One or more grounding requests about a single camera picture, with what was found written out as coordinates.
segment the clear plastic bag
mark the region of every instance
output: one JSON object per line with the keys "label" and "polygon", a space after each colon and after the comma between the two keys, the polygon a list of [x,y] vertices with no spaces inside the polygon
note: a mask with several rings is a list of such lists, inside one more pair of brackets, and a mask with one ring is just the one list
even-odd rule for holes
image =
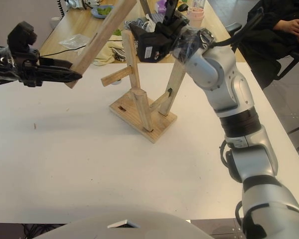
{"label": "clear plastic bag", "polygon": [[85,46],[89,41],[90,41],[89,37],[82,34],[76,34],[63,41],[60,41],[59,44],[65,46],[68,49],[74,50],[81,46]]}
{"label": "clear plastic bag", "polygon": [[8,47],[0,47],[0,80],[19,80],[18,68]]}
{"label": "clear plastic bag", "polygon": [[207,51],[215,41],[213,35],[206,28],[184,27],[178,39],[172,46],[173,56],[185,64],[199,49]]}

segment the wooden stick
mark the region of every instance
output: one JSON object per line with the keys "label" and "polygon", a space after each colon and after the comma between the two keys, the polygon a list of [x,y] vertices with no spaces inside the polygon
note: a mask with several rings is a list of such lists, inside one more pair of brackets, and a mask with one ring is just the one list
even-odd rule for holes
{"label": "wooden stick", "polygon": [[169,82],[167,84],[166,92],[168,92],[169,89],[172,89],[172,92],[170,94],[170,97],[161,104],[159,112],[167,116],[171,106],[174,103],[175,97],[178,93],[179,87],[181,83],[183,82],[184,76],[185,76],[185,69],[184,66],[177,60],[175,60],[173,70],[171,72]]}
{"label": "wooden stick", "polygon": [[138,62],[136,60],[134,37],[131,31],[128,30],[122,31],[122,40],[123,40],[127,65],[133,68],[133,73],[130,75],[131,87],[140,88],[141,84],[140,84],[140,77],[139,77]]}
{"label": "wooden stick", "polygon": [[151,132],[153,130],[153,125],[151,121],[149,100],[147,93],[141,88],[131,88],[130,89],[134,103],[138,108],[140,119],[142,121],[143,127]]}
{"label": "wooden stick", "polygon": [[[110,14],[106,17],[101,27],[94,33],[94,37],[86,44],[83,52],[74,61],[71,70],[83,75],[91,62],[102,50],[106,42],[110,39],[113,32],[122,23],[125,17],[133,9],[137,0],[120,0]],[[73,88],[77,81],[66,83]]]}
{"label": "wooden stick", "polygon": [[169,94],[169,92],[165,92],[164,94],[162,94],[161,97],[159,97],[149,106],[149,111],[153,112],[154,110],[156,110],[162,103],[164,103],[168,99]]}
{"label": "wooden stick", "polygon": [[133,70],[131,66],[128,66],[122,70],[119,70],[109,76],[103,77],[101,79],[103,86],[108,86],[122,78],[124,78],[125,76],[128,76],[130,74],[132,74]]}

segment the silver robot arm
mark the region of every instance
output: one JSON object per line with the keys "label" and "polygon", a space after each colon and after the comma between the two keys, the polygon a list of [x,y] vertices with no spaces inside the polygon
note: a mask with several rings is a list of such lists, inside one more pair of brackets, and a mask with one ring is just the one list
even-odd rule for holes
{"label": "silver robot arm", "polygon": [[207,29],[185,27],[173,55],[205,92],[224,128],[230,147],[226,166],[243,183],[243,232],[247,239],[299,239],[299,204],[275,178],[278,161],[247,80],[231,48],[213,44]]}

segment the tile floor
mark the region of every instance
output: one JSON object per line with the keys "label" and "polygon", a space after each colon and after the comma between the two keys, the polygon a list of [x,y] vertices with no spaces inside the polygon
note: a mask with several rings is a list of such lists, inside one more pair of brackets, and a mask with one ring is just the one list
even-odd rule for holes
{"label": "tile floor", "polygon": [[[224,25],[234,22],[244,24],[247,12],[258,0],[209,0]],[[292,59],[284,58],[281,64],[286,66]],[[264,90],[273,109],[282,122],[285,130],[299,126],[299,64],[280,81],[273,82]],[[295,146],[299,146],[299,132],[291,135]],[[193,224],[203,229],[215,239],[243,239],[240,227],[235,219],[198,220]],[[22,226],[0,224],[0,239],[22,238]]]}

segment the white tabletop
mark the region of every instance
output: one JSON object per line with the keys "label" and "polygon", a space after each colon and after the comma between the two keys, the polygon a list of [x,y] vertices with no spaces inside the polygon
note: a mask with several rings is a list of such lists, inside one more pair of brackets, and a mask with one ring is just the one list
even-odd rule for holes
{"label": "white tabletop", "polygon": [[[203,91],[185,76],[172,107],[178,119],[152,144],[108,108],[129,81],[104,88],[100,78],[125,66],[91,66],[74,90],[0,86],[0,223],[69,223],[122,207],[184,219],[234,217],[242,185],[220,161],[224,132]],[[247,64],[238,68],[272,140],[278,179],[299,202],[299,156]],[[172,64],[139,69],[156,99]]]}

